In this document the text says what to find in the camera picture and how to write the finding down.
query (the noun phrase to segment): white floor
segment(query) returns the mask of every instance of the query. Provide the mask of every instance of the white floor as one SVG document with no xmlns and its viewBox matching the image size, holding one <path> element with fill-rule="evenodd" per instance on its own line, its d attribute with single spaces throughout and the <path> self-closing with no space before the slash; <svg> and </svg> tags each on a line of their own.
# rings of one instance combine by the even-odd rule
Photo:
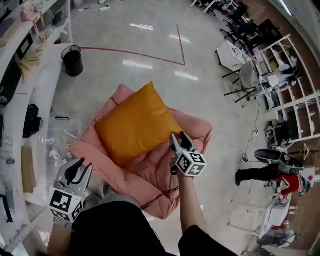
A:
<svg viewBox="0 0 320 256">
<path fill-rule="evenodd" d="M 62 73 L 53 101 L 52 116 L 80 119 L 85 129 L 96 113 L 116 91 L 120 83 L 139 90 L 153 81 L 167 106 L 186 114 L 203 118 L 213 126 L 209 163 L 205 173 L 195 179 L 198 197 L 207 221 L 209 234 L 221 244 L 241 254 L 249 244 L 249 236 L 228 227 L 229 222 L 252 227 L 252 216 L 247 210 L 234 211 L 231 199 L 264 205 L 269 191 L 261 182 L 235 185 L 239 168 L 263 167 L 259 163 L 244 163 L 245 153 L 255 120 L 258 104 L 250 101 L 234 103 L 236 95 L 224 97 L 234 89 L 230 80 L 222 79 L 229 73 L 219 66 L 215 50 L 224 42 L 220 32 L 225 28 L 224 17 L 202 14 L 188 0 L 114 0 L 111 9 L 96 12 L 101 5 L 91 1 L 90 9 L 72 12 L 74 44 L 80 47 L 107 48 L 136 52 L 170 60 L 166 62 L 142 55 L 117 51 L 82 50 L 83 73 L 69 77 Z M 182 39 L 184 63 L 177 25 Z M 257 127 L 248 150 L 265 148 L 264 105 L 261 104 Z M 181 238 L 179 210 L 167 220 L 152 220 L 150 224 L 165 249 L 178 254 Z"/>
</svg>

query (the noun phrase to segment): cable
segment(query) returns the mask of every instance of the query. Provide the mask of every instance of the cable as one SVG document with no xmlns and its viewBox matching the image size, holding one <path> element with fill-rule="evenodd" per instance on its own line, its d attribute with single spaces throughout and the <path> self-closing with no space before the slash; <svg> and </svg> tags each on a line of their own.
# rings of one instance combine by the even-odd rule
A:
<svg viewBox="0 0 320 256">
<path fill-rule="evenodd" d="M 141 211 L 144 211 L 145 209 L 147 209 L 148 207 L 152 206 L 160 197 L 169 195 L 173 192 L 176 192 L 179 190 L 179 186 L 175 187 L 174 189 L 168 190 L 168 191 L 164 191 L 161 194 L 159 194 L 155 199 L 151 200 L 150 202 L 147 202 L 145 205 L 143 205 L 141 207 Z"/>
<path fill-rule="evenodd" d="M 255 101 L 256 101 L 256 103 L 257 103 L 257 105 L 258 105 L 258 116 L 256 117 L 256 120 L 254 121 L 255 130 L 253 130 L 253 131 L 251 132 L 251 139 L 248 141 L 248 144 L 247 144 L 245 153 L 242 154 L 241 157 L 242 157 L 242 160 L 243 160 L 244 162 L 246 162 L 246 163 L 249 162 L 249 163 L 261 163 L 261 164 L 263 164 L 263 162 L 259 162 L 259 161 L 249 161 L 248 155 L 247 155 L 247 151 L 248 151 L 248 149 L 249 149 L 249 143 L 254 140 L 254 132 L 256 132 L 256 133 L 259 132 L 258 127 L 257 127 L 257 121 L 258 121 L 259 115 L 260 115 L 260 103 L 257 101 L 257 99 L 255 99 Z"/>
</svg>

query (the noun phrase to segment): black trousers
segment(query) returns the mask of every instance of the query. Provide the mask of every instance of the black trousers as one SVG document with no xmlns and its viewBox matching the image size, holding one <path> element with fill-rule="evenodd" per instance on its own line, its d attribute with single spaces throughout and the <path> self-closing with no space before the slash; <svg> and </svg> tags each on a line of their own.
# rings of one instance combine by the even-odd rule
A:
<svg viewBox="0 0 320 256">
<path fill-rule="evenodd" d="M 281 172 L 278 170 L 277 164 L 270 164 L 261 169 L 245 169 L 238 170 L 235 175 L 237 181 L 256 180 L 262 182 L 269 182 L 281 177 Z"/>
</svg>

